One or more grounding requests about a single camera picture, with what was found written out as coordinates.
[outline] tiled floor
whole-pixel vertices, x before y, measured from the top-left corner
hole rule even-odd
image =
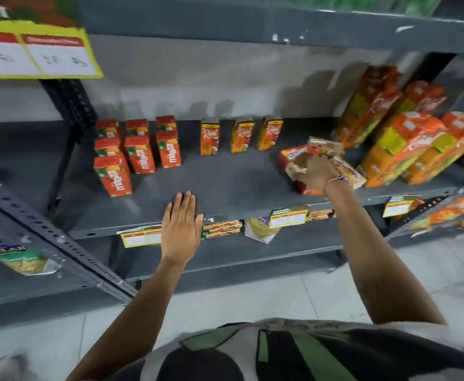
[[[432,294],[449,324],[464,334],[464,238],[424,243],[397,253]],[[112,307],[0,330],[0,357],[27,352],[41,381],[62,381],[121,310]],[[331,274],[178,294],[168,306],[156,346],[183,332],[274,316],[370,322],[350,270],[343,266]]]

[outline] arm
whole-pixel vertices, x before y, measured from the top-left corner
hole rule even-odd
[[[319,190],[329,179],[339,176],[325,156],[310,157],[307,166],[307,172],[296,179]],[[334,180],[325,192],[336,211],[355,286],[373,323],[419,321],[446,325],[430,295],[382,237],[348,182]]]
[[[180,193],[161,226],[161,262],[135,298],[82,358],[66,381],[102,380],[152,350],[186,263],[200,244],[203,215],[195,219],[195,195]]]

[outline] person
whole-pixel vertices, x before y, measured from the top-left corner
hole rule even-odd
[[[331,201],[355,286],[373,324],[269,319],[210,326],[151,352],[175,286],[200,243],[203,215],[195,217],[195,195],[178,193],[163,217],[156,272],[67,381],[361,381],[423,375],[417,379],[464,381],[464,340],[446,326],[349,182],[317,155],[296,178]]]

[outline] bracelet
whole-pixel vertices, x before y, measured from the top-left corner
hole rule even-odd
[[[325,196],[327,196],[327,194],[325,193],[325,187],[333,180],[344,180],[345,182],[348,182],[349,185],[352,185],[350,181],[347,178],[345,178],[343,175],[339,175],[337,178],[329,179],[328,181],[325,182],[324,187],[322,189]]]

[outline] forearm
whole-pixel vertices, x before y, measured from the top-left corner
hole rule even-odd
[[[429,294],[382,237],[346,182],[329,187],[345,255],[375,324],[422,321],[446,324]]]
[[[184,266],[162,260],[149,279],[71,372],[67,381],[102,380],[152,350]]]

